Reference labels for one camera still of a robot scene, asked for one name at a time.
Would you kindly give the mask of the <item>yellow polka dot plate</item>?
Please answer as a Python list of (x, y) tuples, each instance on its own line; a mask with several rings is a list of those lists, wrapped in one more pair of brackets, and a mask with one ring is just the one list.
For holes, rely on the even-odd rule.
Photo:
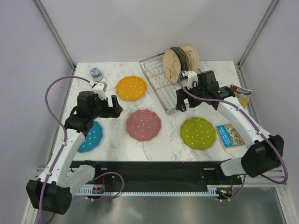
[(126, 101), (137, 101), (145, 95), (147, 90), (146, 82), (136, 76), (128, 76), (121, 79), (116, 85), (116, 93)]

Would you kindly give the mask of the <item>pink polka dot plate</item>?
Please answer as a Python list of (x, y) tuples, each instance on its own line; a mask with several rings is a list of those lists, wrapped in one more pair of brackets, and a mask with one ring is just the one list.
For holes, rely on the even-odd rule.
[(126, 130), (138, 141), (149, 141), (156, 137), (162, 127), (159, 116), (151, 110), (137, 110), (129, 115)]

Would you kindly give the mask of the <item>blue polka dot plate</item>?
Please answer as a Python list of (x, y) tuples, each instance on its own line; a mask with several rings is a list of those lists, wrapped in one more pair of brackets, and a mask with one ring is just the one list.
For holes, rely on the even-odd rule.
[(93, 127), (89, 130), (84, 142), (80, 145), (77, 152), (87, 153), (96, 148), (103, 139), (103, 128), (99, 122), (94, 121)]

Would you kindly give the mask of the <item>green polka dot plate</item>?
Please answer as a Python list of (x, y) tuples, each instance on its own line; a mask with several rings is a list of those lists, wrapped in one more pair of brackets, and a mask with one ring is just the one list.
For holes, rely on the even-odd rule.
[(216, 130), (205, 118), (186, 119), (180, 127), (182, 141), (192, 149), (206, 150), (216, 141)]

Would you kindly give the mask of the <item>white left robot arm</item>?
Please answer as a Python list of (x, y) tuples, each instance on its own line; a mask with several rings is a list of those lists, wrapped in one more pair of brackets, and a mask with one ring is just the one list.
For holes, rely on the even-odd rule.
[(117, 97), (111, 96), (112, 106), (107, 98), (100, 98), (93, 91), (81, 91), (77, 105), (62, 126), (64, 138), (61, 148), (51, 158), (37, 180), (29, 180), (26, 191), (35, 209), (63, 215), (71, 205), (73, 195), (88, 181), (99, 183), (103, 173), (97, 163), (86, 161), (70, 176), (68, 169), (84, 142), (94, 120), (97, 118), (118, 118), (123, 111)]

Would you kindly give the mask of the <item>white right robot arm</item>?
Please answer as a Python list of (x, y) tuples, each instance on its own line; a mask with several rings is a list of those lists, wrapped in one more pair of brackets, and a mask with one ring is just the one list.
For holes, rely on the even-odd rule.
[(214, 178), (218, 183), (226, 183), (233, 175), (248, 175), (252, 178), (262, 176), (272, 181), (265, 173), (279, 166), (284, 172), (284, 179), (280, 183), (286, 183), (288, 171), (282, 158), (284, 140), (280, 135), (272, 135), (262, 128), (246, 112), (229, 87), (219, 86), (213, 71), (199, 74), (195, 71), (181, 71), (178, 77), (185, 78), (187, 86), (179, 81), (181, 88), (176, 91), (176, 109), (186, 111), (186, 99), (190, 108), (201, 103), (211, 105), (237, 130), (247, 147), (243, 157), (217, 164)]

